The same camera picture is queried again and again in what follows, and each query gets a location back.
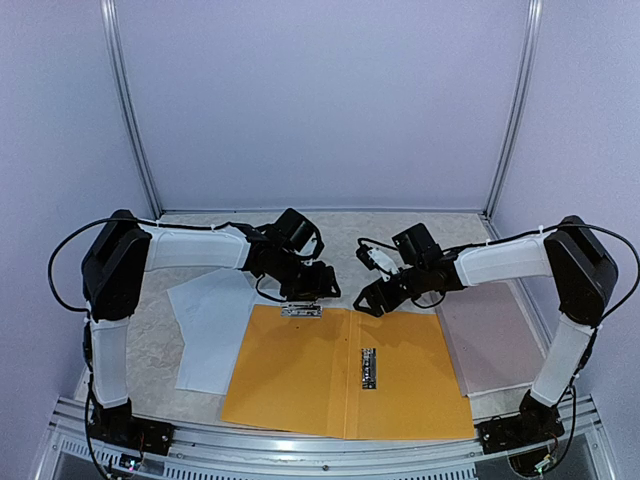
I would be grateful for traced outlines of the white paper sheet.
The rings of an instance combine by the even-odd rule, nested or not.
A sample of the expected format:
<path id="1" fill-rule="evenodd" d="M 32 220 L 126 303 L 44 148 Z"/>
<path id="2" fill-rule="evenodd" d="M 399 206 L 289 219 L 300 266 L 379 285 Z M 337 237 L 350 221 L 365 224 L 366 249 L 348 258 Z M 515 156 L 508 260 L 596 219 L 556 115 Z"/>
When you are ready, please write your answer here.
<path id="1" fill-rule="evenodd" d="M 168 290 L 184 341 L 176 388 L 227 393 L 254 306 L 244 274 L 219 269 Z"/>

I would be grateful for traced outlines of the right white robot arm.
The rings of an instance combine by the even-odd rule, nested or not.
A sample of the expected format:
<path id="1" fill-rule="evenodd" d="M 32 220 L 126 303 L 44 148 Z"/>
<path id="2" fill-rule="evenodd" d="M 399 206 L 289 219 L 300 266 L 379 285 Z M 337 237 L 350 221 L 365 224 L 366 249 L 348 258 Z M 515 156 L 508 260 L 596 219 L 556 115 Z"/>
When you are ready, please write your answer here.
<path id="1" fill-rule="evenodd" d="M 362 288 L 353 307 L 379 318 L 432 292 L 452 292 L 484 284 L 546 282 L 557 305 L 554 337 L 533 381 L 529 406 L 513 419 L 511 433 L 523 444 L 535 442 L 551 424 L 541 405 L 556 405 L 584 365 L 586 352 L 606 316 L 619 269 L 597 238 L 599 228 L 577 215 L 558 224 L 499 240 L 443 248 L 418 223 L 392 239 L 403 263 L 366 245 L 357 256 L 378 279 Z"/>

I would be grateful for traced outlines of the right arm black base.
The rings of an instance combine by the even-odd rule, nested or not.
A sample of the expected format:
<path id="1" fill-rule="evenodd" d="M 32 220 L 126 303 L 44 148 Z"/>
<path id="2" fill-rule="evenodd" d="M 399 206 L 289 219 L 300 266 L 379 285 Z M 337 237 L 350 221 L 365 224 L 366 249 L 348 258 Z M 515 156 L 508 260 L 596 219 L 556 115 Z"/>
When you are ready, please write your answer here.
<path id="1" fill-rule="evenodd" d="M 517 414 L 494 416 L 477 423 L 475 428 L 484 454 L 554 440 L 565 433 L 557 406 L 540 403 L 531 391 L 524 395 Z"/>

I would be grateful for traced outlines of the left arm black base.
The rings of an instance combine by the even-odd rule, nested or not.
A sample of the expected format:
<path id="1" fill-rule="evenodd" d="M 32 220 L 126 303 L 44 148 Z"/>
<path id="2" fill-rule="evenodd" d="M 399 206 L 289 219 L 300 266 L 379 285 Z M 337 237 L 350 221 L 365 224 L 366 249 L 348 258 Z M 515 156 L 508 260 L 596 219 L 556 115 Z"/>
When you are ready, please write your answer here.
<path id="1" fill-rule="evenodd" d="M 175 430 L 171 423 L 134 416 L 130 400 L 117 407 L 105 408 L 90 394 L 88 405 L 91 439 L 139 453 L 168 455 Z"/>

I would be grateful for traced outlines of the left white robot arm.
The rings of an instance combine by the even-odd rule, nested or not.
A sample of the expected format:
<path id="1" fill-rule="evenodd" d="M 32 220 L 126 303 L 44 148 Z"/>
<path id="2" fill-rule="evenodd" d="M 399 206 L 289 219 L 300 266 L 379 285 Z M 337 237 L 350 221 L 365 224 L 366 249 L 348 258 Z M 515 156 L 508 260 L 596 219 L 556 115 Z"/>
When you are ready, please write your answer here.
<path id="1" fill-rule="evenodd" d="M 286 302 L 338 298 L 332 266 L 321 261 L 319 228 L 289 208 L 275 222 L 252 226 L 177 225 L 147 221 L 120 209 L 103 220 L 81 264 L 88 308 L 92 393 L 106 408 L 99 424 L 121 445 L 140 434 L 137 418 L 121 406 L 129 401 L 126 344 L 130 317 L 146 273 L 169 268 L 212 267 L 270 277 Z"/>

